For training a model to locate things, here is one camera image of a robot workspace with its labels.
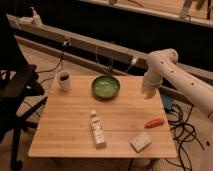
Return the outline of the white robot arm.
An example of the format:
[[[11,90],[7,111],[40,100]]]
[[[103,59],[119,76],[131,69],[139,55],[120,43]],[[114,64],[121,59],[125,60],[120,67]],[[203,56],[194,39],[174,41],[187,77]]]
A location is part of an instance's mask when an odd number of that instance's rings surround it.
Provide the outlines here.
[[[152,98],[166,79],[195,105],[211,121],[208,131],[210,147],[204,153],[200,171],[213,171],[213,86],[179,68],[176,63],[178,53],[174,49],[153,51],[148,54],[148,69],[144,74],[142,94],[146,99]]]

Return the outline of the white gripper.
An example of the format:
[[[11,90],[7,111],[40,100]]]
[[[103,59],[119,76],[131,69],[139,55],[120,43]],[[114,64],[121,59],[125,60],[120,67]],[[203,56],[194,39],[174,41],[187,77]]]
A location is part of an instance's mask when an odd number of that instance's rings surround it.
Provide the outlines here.
[[[149,80],[145,80],[142,84],[142,94],[145,99],[152,98],[159,87],[159,83],[150,82]]]

